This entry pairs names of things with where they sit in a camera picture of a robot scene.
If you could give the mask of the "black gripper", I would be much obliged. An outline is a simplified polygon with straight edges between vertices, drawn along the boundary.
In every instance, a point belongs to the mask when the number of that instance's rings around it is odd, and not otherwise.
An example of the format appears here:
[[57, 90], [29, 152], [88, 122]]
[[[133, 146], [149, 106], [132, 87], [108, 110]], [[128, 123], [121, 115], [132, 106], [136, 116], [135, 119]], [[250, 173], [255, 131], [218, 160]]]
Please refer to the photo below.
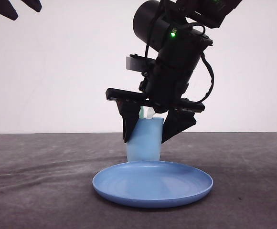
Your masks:
[[139, 119], [140, 105], [153, 107], [160, 114], [168, 111], [163, 124], [162, 143], [196, 124], [194, 112], [205, 110], [203, 101], [212, 89], [197, 102], [182, 95], [199, 60], [210, 74], [213, 73], [204, 56], [204, 50], [212, 44], [210, 39], [185, 43], [169, 41], [160, 49], [149, 71], [142, 73], [144, 79], [140, 82], [138, 92], [116, 88], [106, 90], [106, 99], [117, 103], [122, 116], [124, 143], [130, 139]]

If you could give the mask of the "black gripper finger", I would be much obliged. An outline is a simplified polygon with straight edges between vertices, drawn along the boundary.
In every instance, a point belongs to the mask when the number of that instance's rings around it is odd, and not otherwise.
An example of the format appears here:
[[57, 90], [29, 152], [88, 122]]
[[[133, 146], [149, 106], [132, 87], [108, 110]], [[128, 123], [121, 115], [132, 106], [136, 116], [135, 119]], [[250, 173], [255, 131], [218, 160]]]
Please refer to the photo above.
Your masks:
[[18, 18], [16, 10], [8, 0], [0, 0], [0, 15], [13, 21]]
[[23, 0], [23, 2], [36, 12], [40, 12], [42, 9], [40, 0]]

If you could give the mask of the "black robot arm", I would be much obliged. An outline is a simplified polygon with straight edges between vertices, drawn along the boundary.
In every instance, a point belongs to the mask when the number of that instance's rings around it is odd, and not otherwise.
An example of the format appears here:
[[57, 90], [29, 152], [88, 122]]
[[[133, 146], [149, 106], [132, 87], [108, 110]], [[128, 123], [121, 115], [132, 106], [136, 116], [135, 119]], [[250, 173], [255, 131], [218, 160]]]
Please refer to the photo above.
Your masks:
[[126, 58], [126, 68], [140, 72], [144, 78], [137, 92], [106, 90], [106, 98], [117, 103], [122, 116], [125, 142], [131, 137], [143, 106], [158, 114], [167, 113], [163, 142], [196, 124], [195, 113], [205, 109], [202, 100], [193, 102], [182, 95], [197, 63], [206, 62], [204, 50], [213, 43], [197, 27], [220, 27], [238, 4], [237, 0], [149, 0], [137, 9], [134, 33], [158, 56], [152, 59], [131, 54]]

